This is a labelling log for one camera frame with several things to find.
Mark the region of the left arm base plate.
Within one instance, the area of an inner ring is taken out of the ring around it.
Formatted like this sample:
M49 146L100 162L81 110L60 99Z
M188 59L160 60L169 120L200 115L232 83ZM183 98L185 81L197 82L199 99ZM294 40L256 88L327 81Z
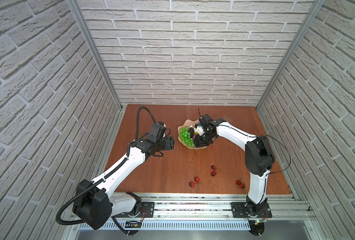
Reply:
M116 215L116 218L142 218L143 214L145 214L145 218L153 218L155 208L155 202L141 202L140 210L137 215L130 215L129 213L121 213Z

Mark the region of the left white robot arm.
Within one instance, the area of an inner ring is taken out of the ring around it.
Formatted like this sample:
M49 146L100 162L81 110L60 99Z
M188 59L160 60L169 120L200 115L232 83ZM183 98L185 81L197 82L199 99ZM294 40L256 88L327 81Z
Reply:
M166 134L162 122L151 126L150 132L135 140L127 152L108 170L91 181L83 180L76 188L77 199L72 211L94 230L108 219L120 214L136 217L140 213L141 198L132 192L116 194L117 187L149 157L162 157L162 151L172 150L173 137Z

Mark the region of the black avocado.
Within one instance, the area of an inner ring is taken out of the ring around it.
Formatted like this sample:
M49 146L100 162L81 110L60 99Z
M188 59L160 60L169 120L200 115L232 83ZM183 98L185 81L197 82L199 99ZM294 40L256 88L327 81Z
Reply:
M190 134L190 138L192 138L194 136L194 129L193 128L189 128L188 132Z

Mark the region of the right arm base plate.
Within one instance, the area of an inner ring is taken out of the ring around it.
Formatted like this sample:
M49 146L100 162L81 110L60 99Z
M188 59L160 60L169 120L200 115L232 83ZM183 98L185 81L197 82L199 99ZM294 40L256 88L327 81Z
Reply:
M230 203L233 217L236 218L272 218L272 213L267 202L255 205L253 202Z

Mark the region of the pink wavy fruit bowl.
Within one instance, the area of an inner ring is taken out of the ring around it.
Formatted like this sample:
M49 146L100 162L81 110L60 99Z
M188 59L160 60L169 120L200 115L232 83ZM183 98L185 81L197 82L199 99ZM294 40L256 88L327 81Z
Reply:
M199 133L203 133L203 128L199 120L186 120L182 126L178 127L178 140L191 150L205 149L207 146L198 142Z

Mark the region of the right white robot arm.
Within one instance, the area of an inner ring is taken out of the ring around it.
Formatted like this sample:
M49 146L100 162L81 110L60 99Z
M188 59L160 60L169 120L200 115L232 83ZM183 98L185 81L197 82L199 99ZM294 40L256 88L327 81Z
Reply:
M199 123L202 131L194 137L196 147L208 146L213 139L223 137L244 150L245 166L250 172L245 209L250 217L258 217L267 209L268 175L275 162L268 138L246 133L224 119L213 120L209 115L201 116Z

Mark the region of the green grape bunch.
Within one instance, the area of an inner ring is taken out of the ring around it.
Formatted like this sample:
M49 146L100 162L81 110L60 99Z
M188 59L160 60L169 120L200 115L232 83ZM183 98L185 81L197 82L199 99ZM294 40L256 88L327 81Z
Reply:
M194 147L194 141L193 141L193 137L190 138L190 134L188 132L189 127L183 127L179 130L179 137L182 141L182 143L190 148Z

